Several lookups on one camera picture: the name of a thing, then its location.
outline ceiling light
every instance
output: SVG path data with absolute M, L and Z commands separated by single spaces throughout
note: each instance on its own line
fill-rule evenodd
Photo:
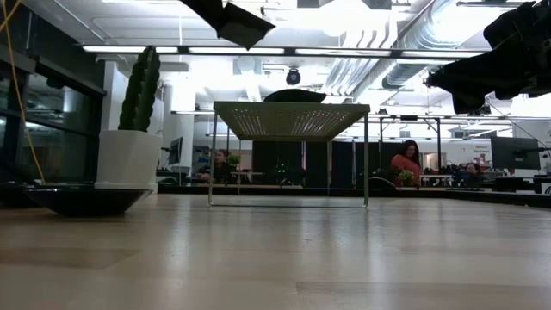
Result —
M 253 47 L 248 51 L 243 47 L 190 47 L 190 53 L 203 53 L 203 54 L 262 54 L 262 55 L 283 55 L 285 50 L 283 48 L 271 48 L 271 47 Z
M 142 53 L 145 46 L 83 46 L 89 53 Z
M 180 0 L 102 0 L 103 3 L 181 4 Z
M 161 46 L 155 47 L 157 53 L 178 53 L 178 47 L 173 46 Z
M 447 65 L 454 60 L 436 60 L 436 59 L 396 59 L 401 65 Z
M 214 115 L 214 111 L 172 111 L 178 115 Z
M 262 70 L 276 70 L 276 71 L 286 71 L 287 70 L 286 65 L 280 65 L 280 64 L 262 64 Z
M 357 57 L 388 57 L 390 51 L 377 51 L 377 50 L 361 50 L 361 49 L 346 49 L 346 48 L 297 48 L 297 55 L 308 56 L 357 56 Z
M 404 51 L 400 55 L 403 58 L 432 58 L 432 59 L 467 59 L 474 56 L 479 56 L 484 52 L 469 52 L 469 51 Z
M 142 53 L 145 46 L 83 46 L 88 53 Z M 157 53 L 178 53 L 178 47 L 161 46 L 156 47 Z
M 212 133 L 207 133 L 205 134 L 205 137 L 212 137 L 213 134 Z M 217 133 L 216 134 L 217 137 L 237 137 L 235 134 L 227 134 L 227 133 Z

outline potted plant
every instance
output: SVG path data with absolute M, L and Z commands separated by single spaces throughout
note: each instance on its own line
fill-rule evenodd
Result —
M 163 137 L 147 128 L 153 113 L 161 61 L 154 46 L 133 66 L 118 130 L 100 133 L 97 189 L 157 190 L 155 174 Z
M 227 164 L 229 164 L 234 170 L 238 168 L 240 162 L 241 157 L 239 155 L 230 154 L 227 158 Z
M 401 186 L 412 186 L 414 177 L 413 172 L 409 170 L 402 170 L 398 174 L 397 179 L 401 182 Z

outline wooden floor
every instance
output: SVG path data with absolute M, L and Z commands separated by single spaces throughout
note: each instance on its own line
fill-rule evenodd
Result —
M 208 208 L 158 195 L 105 220 L 0 210 L 2 310 L 551 309 L 550 293 L 544 209 Z

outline yellow cable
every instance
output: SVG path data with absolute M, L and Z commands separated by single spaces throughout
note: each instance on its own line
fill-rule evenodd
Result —
M 11 9 L 11 12 L 9 12 L 8 16 L 6 16 L 5 12 L 4 12 L 4 21 L 2 23 L 2 25 L 0 25 L 0 33 L 2 32 L 3 28 L 8 26 L 8 22 L 9 20 L 11 19 L 11 17 L 15 14 L 15 10 L 17 9 L 17 7 L 19 7 L 19 4 L 21 4 L 21 0 L 17 0 L 17 2 L 15 3 L 13 9 Z M 6 7 L 6 1 L 3 0 L 3 6 L 4 6 L 4 11 L 6 10 L 5 7 Z
M 5 0 L 3 1 L 4 23 L 0 26 L 0 32 L 2 32 L 2 29 L 5 26 L 6 27 L 6 34 L 8 36 L 8 49 L 9 49 L 9 61 L 11 62 L 11 73 L 14 75 L 15 93 L 17 94 L 17 101 L 19 102 L 19 109 L 21 109 L 21 120 L 23 121 L 23 124 L 24 124 L 25 129 L 26 129 L 26 127 L 27 127 L 27 118 L 25 117 L 25 108 L 23 107 L 23 101 L 21 99 L 21 92 L 19 91 L 19 83 L 17 83 L 17 73 L 15 71 L 14 52 L 11 48 L 11 35 L 9 33 L 9 24 L 8 24 L 9 19 L 15 13 L 15 9 L 17 9 L 20 2 L 21 2 L 21 0 L 17 1 L 14 8 L 11 10 L 11 12 L 8 15 L 8 11 L 6 10 L 6 2 L 5 2 Z M 34 151 L 33 140 L 31 139 L 31 133 L 29 131 L 27 131 L 27 139 L 28 139 L 28 145 L 31 148 L 31 153 L 33 153 L 34 163 L 36 164 L 36 168 L 38 169 L 38 172 L 40 173 L 40 179 L 42 179 L 42 184 L 46 184 L 46 180 L 44 179 L 44 174 L 42 173 L 42 169 L 41 169 L 40 164 L 38 162 L 38 159 L 36 157 L 36 152 Z

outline perforated tabletop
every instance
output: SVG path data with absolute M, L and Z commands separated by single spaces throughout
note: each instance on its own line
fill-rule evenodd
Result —
M 326 142 L 369 112 L 367 104 L 215 102 L 214 112 L 241 140 Z

